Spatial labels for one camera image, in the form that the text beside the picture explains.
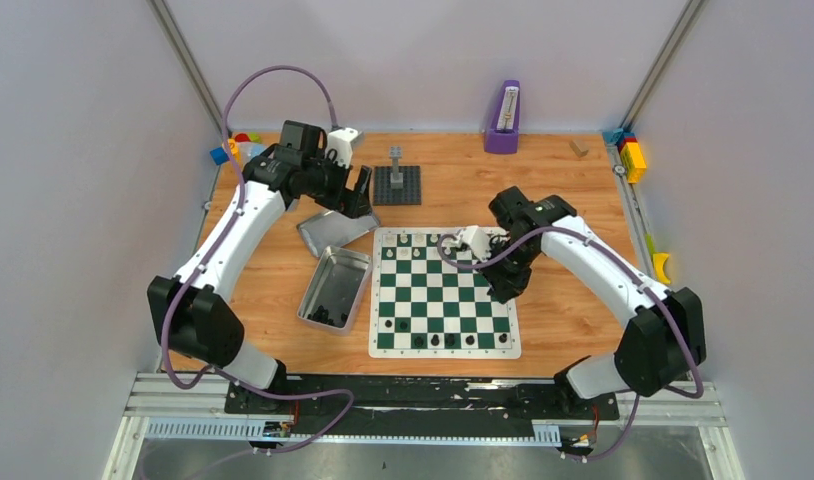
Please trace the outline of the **green white chess mat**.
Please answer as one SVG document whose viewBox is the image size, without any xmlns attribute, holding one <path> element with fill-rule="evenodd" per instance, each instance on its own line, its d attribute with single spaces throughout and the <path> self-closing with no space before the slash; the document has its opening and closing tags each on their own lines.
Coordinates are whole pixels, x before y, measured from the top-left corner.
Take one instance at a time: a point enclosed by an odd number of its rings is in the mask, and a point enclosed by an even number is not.
<svg viewBox="0 0 814 480">
<path fill-rule="evenodd" d="M 516 304 L 501 304 L 489 295 L 488 282 L 476 271 L 455 268 L 473 264 L 468 250 L 452 248 L 447 229 L 380 228 L 374 233 L 368 353 L 373 358 L 501 359 L 522 354 Z M 385 322 L 392 320 L 393 327 Z M 399 322 L 409 323 L 408 331 Z M 452 348 L 444 342 L 453 333 Z M 498 337 L 507 333 L 507 344 Z M 412 336 L 426 335 L 426 347 L 411 347 Z M 438 335 L 440 344 L 432 346 Z M 475 343 L 465 343 L 468 335 Z"/>
</svg>

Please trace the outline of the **metal tin with black pieces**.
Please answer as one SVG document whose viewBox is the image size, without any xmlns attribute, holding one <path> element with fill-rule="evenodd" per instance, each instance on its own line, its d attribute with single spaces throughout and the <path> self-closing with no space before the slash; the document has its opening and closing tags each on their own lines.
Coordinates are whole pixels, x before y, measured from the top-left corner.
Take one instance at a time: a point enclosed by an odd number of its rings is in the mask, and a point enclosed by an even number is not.
<svg viewBox="0 0 814 480">
<path fill-rule="evenodd" d="M 371 273 L 369 255 L 326 247 L 297 310 L 297 318 L 330 334 L 347 336 L 358 316 Z"/>
</svg>

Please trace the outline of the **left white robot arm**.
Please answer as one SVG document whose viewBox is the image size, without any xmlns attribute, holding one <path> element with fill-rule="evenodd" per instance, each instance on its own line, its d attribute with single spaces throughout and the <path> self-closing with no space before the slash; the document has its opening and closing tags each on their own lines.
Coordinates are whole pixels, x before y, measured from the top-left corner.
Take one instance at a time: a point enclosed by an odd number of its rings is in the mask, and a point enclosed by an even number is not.
<svg viewBox="0 0 814 480">
<path fill-rule="evenodd" d="M 157 276 L 147 297 L 163 367 L 176 352 L 251 388 L 266 413 L 281 411 L 289 386 L 284 364 L 253 346 L 229 302 L 237 281 L 268 230 L 303 197 L 348 218 L 371 211 L 372 170 L 361 167 L 347 185 L 361 131 L 285 121 L 278 142 L 239 147 L 238 184 L 222 217 L 195 254 L 171 277 Z"/>
</svg>

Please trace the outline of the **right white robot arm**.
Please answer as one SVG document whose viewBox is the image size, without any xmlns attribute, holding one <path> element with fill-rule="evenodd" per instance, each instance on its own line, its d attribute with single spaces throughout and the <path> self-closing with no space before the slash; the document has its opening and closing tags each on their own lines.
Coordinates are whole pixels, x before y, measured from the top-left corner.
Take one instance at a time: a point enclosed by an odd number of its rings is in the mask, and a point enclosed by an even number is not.
<svg viewBox="0 0 814 480">
<path fill-rule="evenodd" d="M 480 268 L 490 295 L 506 303 L 528 286 L 539 255 L 557 261 L 614 315 L 623 328 L 615 352 L 578 360 L 555 376 L 554 403 L 579 417 L 602 394 L 632 391 L 650 397 L 689 374 L 695 383 L 682 394 L 699 398 L 698 367 L 706 358 L 703 307 L 688 287 L 673 290 L 652 279 L 606 245 L 563 198 L 529 200 L 517 187 L 497 194 L 489 209 L 506 235 L 489 243 L 488 266 Z"/>
</svg>

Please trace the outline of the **metal tin lid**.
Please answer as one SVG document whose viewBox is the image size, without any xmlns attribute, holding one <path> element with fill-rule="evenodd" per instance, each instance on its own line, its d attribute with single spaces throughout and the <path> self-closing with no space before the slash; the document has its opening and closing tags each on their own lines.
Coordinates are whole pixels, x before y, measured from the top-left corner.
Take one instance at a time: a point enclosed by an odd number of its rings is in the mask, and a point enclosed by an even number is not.
<svg viewBox="0 0 814 480">
<path fill-rule="evenodd" d="M 308 251 L 319 258 L 327 247 L 344 247 L 381 226 L 374 213 L 355 219 L 339 212 L 325 210 L 296 226 Z"/>
</svg>

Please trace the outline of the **dark grey lego baseplate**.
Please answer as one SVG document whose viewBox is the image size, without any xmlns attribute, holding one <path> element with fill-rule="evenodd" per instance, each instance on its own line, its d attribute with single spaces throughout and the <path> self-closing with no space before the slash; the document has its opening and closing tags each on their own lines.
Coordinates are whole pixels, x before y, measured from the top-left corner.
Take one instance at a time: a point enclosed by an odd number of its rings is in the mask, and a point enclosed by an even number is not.
<svg viewBox="0 0 814 480">
<path fill-rule="evenodd" d="M 421 205 L 421 167 L 400 167 L 401 182 L 396 184 L 391 182 L 391 170 L 391 166 L 373 168 L 372 203 L 375 206 Z"/>
</svg>

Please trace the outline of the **grey lego tower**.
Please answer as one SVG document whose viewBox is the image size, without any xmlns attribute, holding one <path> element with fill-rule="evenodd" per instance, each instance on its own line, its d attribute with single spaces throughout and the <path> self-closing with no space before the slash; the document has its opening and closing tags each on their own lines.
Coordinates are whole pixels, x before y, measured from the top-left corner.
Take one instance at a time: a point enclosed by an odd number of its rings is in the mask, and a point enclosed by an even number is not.
<svg viewBox="0 0 814 480">
<path fill-rule="evenodd" d="M 403 171 L 400 166 L 402 148 L 400 146 L 391 146 L 389 149 L 389 158 L 391 160 L 390 187 L 393 190 L 401 190 L 404 185 Z"/>
</svg>

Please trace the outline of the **translucent blue plastic container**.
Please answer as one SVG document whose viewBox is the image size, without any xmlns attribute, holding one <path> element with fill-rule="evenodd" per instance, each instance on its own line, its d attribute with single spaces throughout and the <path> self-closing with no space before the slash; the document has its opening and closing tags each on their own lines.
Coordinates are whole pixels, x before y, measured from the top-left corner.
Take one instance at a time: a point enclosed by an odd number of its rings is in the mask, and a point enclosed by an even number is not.
<svg viewBox="0 0 814 480">
<path fill-rule="evenodd" d="M 258 142 L 238 142 L 237 146 L 243 164 L 262 154 L 267 148 L 266 145 Z"/>
</svg>

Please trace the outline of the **purple metronome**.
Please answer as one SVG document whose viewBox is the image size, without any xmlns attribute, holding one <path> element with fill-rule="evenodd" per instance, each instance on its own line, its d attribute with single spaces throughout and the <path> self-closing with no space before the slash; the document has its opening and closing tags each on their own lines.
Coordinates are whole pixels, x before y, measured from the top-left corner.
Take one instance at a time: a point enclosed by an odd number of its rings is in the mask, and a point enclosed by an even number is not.
<svg viewBox="0 0 814 480">
<path fill-rule="evenodd" d="M 519 147 L 519 107 L 521 85 L 505 80 L 493 99 L 484 127 L 484 151 L 512 155 Z"/>
</svg>

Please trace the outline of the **small wooden block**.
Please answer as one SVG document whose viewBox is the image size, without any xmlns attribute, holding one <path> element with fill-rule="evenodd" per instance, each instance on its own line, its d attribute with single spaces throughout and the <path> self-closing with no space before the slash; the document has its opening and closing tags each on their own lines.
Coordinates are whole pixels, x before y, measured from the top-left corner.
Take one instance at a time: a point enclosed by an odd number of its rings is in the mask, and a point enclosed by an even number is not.
<svg viewBox="0 0 814 480">
<path fill-rule="evenodd" d="M 589 148 L 586 143 L 579 139 L 574 139 L 569 142 L 569 146 L 573 153 L 578 158 L 583 158 L 589 153 Z"/>
</svg>

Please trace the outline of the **yellow curved toy piece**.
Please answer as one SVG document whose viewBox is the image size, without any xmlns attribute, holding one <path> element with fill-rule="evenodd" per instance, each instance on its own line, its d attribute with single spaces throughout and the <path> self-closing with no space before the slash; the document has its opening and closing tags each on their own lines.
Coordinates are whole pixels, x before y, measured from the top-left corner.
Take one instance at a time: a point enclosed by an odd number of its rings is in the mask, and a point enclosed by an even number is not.
<svg viewBox="0 0 814 480">
<path fill-rule="evenodd" d="M 670 285 L 672 283 L 667 272 L 667 263 L 669 259 L 670 254 L 666 252 L 655 252 L 652 254 L 652 264 L 654 267 L 655 277 L 658 282 L 664 285 Z"/>
</svg>

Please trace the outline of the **yellow toy block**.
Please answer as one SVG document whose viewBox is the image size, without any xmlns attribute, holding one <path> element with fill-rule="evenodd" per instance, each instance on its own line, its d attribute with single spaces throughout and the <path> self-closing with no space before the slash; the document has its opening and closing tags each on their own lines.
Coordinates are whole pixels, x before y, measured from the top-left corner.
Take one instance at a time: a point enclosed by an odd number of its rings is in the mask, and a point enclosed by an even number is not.
<svg viewBox="0 0 814 480">
<path fill-rule="evenodd" d="M 647 172 L 647 163 L 638 142 L 625 142 L 620 150 L 620 159 L 626 169 L 629 184 L 639 183 Z"/>
</svg>

